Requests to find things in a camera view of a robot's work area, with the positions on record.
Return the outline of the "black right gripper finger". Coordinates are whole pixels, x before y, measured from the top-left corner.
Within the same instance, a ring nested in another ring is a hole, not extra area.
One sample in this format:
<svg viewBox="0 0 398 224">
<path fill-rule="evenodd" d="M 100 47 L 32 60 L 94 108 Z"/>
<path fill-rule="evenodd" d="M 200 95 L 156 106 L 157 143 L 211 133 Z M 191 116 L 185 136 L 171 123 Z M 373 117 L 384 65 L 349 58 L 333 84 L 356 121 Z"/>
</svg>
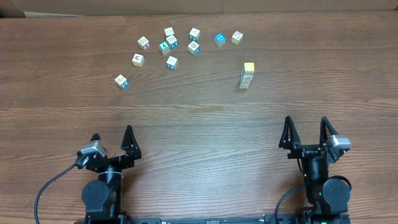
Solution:
<svg viewBox="0 0 398 224">
<path fill-rule="evenodd" d="M 294 148 L 301 145 L 301 140 L 290 116 L 285 117 L 284 129 L 279 142 L 280 148 Z"/>
<path fill-rule="evenodd" d="M 332 135 L 338 135 L 338 132 L 332 126 L 326 116 L 321 118 L 320 122 L 320 144 L 326 143 L 329 137 Z"/>
</svg>

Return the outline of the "white elephant block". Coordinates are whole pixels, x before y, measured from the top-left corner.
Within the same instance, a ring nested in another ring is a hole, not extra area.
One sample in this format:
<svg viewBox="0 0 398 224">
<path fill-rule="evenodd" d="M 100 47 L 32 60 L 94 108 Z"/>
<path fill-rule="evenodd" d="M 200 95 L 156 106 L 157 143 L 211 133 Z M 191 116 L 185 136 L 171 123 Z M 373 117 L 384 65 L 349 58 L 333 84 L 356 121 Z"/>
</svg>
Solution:
<svg viewBox="0 0 398 224">
<path fill-rule="evenodd" d="M 247 77 L 242 77 L 241 80 L 240 80 L 240 84 L 241 84 L 241 83 L 245 83 L 245 84 L 249 84 L 249 85 L 250 85 L 251 80 L 252 80 L 252 77 L 249 77 L 249 76 L 247 76 Z"/>
</svg>

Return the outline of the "plain white front block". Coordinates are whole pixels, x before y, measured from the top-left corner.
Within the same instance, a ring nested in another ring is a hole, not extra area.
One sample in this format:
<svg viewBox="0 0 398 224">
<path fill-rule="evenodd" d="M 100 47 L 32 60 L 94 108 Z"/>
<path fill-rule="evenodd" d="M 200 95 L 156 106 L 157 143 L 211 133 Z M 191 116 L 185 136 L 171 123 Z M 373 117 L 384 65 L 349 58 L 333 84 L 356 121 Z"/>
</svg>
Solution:
<svg viewBox="0 0 398 224">
<path fill-rule="evenodd" d="M 241 72 L 241 80 L 252 80 L 253 76 L 254 76 L 253 71 L 242 70 Z"/>
</svg>

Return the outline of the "plain white block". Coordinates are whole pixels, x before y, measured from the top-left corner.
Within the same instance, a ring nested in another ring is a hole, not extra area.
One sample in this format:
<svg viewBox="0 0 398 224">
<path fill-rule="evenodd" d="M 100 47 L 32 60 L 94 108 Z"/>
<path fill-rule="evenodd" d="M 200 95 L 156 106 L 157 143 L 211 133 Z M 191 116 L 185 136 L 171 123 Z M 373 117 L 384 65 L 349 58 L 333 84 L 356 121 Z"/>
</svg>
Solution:
<svg viewBox="0 0 398 224">
<path fill-rule="evenodd" d="M 241 80 L 252 80 L 253 76 L 254 76 L 253 71 L 242 70 L 241 72 Z"/>
<path fill-rule="evenodd" d="M 169 56 L 166 61 L 167 68 L 175 70 L 177 68 L 177 65 L 178 65 L 178 59 L 173 56 Z"/>
</svg>

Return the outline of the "yellow top block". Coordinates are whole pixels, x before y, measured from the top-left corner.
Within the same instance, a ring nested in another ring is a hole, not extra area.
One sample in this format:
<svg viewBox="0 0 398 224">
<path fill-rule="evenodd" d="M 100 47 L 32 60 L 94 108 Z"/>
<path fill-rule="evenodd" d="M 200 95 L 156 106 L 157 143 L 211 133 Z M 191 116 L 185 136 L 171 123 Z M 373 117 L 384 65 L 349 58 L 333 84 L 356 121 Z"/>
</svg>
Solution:
<svg viewBox="0 0 398 224">
<path fill-rule="evenodd" d="M 254 62 L 245 62 L 244 63 L 243 73 L 245 74 L 245 76 L 253 76 L 254 71 L 255 71 Z"/>
</svg>

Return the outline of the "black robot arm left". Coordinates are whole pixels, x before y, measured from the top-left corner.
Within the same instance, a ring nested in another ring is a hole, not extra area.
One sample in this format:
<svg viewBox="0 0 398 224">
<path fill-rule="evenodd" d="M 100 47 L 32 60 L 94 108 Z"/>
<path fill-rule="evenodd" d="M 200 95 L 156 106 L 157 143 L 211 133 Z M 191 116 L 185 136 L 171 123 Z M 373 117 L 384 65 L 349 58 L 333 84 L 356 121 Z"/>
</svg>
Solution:
<svg viewBox="0 0 398 224">
<path fill-rule="evenodd" d="M 100 135 L 94 134 L 90 143 L 77 152 L 76 164 L 79 169 L 86 168 L 96 172 L 98 178 L 87 183 L 81 193 L 85 204 L 83 223 L 295 223 L 295 215 L 273 214 L 259 218 L 204 218 L 162 220 L 160 218 L 132 218 L 122 211 L 123 170 L 134 167 L 134 161 L 141 158 L 141 150 L 135 139 L 132 127 L 127 126 L 121 143 L 126 153 L 108 158 L 106 148 L 100 142 Z"/>
</svg>

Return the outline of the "white block blue side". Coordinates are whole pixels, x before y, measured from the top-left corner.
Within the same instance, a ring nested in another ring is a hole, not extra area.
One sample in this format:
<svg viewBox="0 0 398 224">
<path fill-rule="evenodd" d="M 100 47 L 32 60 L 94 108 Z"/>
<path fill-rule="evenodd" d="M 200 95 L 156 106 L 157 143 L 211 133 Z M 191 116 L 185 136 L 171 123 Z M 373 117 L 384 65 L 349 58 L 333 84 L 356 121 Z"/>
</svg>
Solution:
<svg viewBox="0 0 398 224">
<path fill-rule="evenodd" d="M 121 89 L 129 85 L 129 81 L 122 74 L 118 75 L 114 81 Z"/>
</svg>

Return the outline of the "white block yellow side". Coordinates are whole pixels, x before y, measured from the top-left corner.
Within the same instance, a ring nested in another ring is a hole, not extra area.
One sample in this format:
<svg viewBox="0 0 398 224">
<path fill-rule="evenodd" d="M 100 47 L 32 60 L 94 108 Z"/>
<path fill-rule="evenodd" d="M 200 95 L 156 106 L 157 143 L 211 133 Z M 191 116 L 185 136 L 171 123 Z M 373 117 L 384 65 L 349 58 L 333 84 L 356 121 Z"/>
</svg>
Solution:
<svg viewBox="0 0 398 224">
<path fill-rule="evenodd" d="M 144 64 L 144 56 L 140 54 L 134 54 L 132 58 L 132 64 L 137 67 L 142 67 Z"/>
</svg>

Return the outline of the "white block red side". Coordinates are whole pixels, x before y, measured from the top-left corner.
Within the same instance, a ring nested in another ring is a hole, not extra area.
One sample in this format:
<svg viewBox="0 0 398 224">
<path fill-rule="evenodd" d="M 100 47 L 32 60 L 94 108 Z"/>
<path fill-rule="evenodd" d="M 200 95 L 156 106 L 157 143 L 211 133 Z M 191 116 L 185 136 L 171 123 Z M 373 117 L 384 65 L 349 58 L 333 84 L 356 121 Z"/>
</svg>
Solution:
<svg viewBox="0 0 398 224">
<path fill-rule="evenodd" d="M 137 43 L 142 50 L 147 50 L 150 47 L 150 42 L 145 36 L 142 36 Z"/>
</svg>

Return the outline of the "green number 4 block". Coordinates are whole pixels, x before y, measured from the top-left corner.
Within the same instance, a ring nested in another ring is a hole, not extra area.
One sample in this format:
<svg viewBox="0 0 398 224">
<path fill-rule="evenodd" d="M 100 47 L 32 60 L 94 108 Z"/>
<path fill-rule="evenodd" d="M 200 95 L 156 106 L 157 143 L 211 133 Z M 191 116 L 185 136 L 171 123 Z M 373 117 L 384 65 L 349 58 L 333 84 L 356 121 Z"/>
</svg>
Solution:
<svg viewBox="0 0 398 224">
<path fill-rule="evenodd" d="M 170 45 L 167 41 L 163 41 L 159 44 L 159 50 L 163 55 L 166 55 L 170 52 Z"/>
</svg>

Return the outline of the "white block blue X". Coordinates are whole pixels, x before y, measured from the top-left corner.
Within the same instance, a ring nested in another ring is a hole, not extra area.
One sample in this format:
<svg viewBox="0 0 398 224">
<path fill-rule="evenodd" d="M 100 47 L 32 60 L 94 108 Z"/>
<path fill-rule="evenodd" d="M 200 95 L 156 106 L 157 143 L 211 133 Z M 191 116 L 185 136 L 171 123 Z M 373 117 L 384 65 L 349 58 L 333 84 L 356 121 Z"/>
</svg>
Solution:
<svg viewBox="0 0 398 224">
<path fill-rule="evenodd" d="M 174 35 L 168 36 L 166 41 L 169 43 L 171 49 L 174 49 L 178 46 L 178 40 Z"/>
</svg>

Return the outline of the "white block far right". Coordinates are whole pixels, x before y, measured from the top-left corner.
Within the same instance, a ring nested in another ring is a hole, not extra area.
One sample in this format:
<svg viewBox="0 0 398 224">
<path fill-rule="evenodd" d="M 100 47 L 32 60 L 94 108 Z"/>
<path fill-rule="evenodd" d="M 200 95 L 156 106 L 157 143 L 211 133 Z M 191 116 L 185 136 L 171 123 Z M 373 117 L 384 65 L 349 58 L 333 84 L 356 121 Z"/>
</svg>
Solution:
<svg viewBox="0 0 398 224">
<path fill-rule="evenodd" d="M 243 39 L 243 34 L 239 31 L 236 31 L 231 37 L 232 43 L 236 45 L 239 45 L 242 39 Z"/>
</svg>

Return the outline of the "white block animal top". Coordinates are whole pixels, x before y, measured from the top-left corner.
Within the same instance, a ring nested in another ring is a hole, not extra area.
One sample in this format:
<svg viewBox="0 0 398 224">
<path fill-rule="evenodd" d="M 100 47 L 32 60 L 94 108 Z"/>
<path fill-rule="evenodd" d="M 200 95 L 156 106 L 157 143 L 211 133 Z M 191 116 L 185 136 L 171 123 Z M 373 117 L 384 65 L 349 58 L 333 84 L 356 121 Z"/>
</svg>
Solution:
<svg viewBox="0 0 398 224">
<path fill-rule="evenodd" d="M 195 41 L 193 40 L 193 41 L 191 41 L 191 42 L 188 44 L 188 51 L 189 51 L 191 54 L 196 55 L 196 54 L 199 53 L 199 51 L 200 51 L 200 45 L 199 45 L 197 42 L 195 42 Z"/>
</svg>

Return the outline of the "white block top back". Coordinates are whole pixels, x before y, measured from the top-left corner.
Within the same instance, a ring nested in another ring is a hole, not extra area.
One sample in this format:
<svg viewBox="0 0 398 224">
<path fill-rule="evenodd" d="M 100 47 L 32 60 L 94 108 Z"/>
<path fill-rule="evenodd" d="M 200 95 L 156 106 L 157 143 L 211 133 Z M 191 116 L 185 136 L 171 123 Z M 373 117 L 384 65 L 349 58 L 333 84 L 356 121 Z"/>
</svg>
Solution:
<svg viewBox="0 0 398 224">
<path fill-rule="evenodd" d="M 171 36 L 171 35 L 174 35 L 174 30 L 173 30 L 172 27 L 165 28 L 165 29 L 164 29 L 164 32 L 165 32 L 165 36 L 166 36 L 166 37 Z"/>
</svg>

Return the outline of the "blue top block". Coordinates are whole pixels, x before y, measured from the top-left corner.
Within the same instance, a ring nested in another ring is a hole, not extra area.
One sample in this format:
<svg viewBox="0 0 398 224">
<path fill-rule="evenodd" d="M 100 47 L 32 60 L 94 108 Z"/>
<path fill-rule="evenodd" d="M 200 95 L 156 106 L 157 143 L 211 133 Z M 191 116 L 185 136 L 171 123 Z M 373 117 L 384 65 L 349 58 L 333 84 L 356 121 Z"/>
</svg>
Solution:
<svg viewBox="0 0 398 224">
<path fill-rule="evenodd" d="M 216 44 L 217 47 L 221 47 L 222 45 L 225 44 L 225 42 L 226 42 L 226 37 L 224 36 L 224 34 L 219 33 L 215 35 L 214 43 Z"/>
</svg>

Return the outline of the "white block green side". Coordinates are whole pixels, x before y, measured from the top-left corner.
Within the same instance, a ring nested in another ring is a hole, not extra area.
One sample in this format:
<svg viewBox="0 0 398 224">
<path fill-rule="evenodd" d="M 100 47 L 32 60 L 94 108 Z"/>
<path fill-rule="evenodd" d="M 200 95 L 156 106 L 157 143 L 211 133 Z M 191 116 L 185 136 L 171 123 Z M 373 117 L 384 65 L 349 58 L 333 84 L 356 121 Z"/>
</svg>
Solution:
<svg viewBox="0 0 398 224">
<path fill-rule="evenodd" d="M 189 32 L 189 39 L 197 42 L 199 37 L 200 37 L 200 30 L 193 27 Z"/>
</svg>

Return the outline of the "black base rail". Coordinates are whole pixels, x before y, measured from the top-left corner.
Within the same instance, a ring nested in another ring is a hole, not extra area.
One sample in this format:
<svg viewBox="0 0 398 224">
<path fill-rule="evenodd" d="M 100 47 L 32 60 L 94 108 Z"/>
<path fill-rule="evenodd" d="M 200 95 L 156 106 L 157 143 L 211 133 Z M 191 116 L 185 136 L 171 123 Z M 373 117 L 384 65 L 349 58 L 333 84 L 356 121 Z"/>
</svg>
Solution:
<svg viewBox="0 0 398 224">
<path fill-rule="evenodd" d="M 275 224 L 274 215 L 264 215 L 262 217 L 239 217 L 239 218 L 189 218 L 189 219 L 168 219 L 161 220 L 160 218 L 127 218 L 127 220 L 121 221 L 112 220 L 110 222 L 107 221 L 91 221 L 89 220 L 80 220 L 75 222 L 75 224 L 84 224 L 84 223 L 129 223 L 129 224 Z M 315 217 L 315 220 L 308 220 L 308 222 L 301 222 L 299 218 L 295 215 L 278 215 L 278 223 L 281 224 L 298 224 L 298 223 L 319 223 L 319 224 L 350 224 L 351 220 L 349 219 L 349 215 L 342 215 L 342 217 L 337 216 L 336 218 L 318 218 Z"/>
</svg>

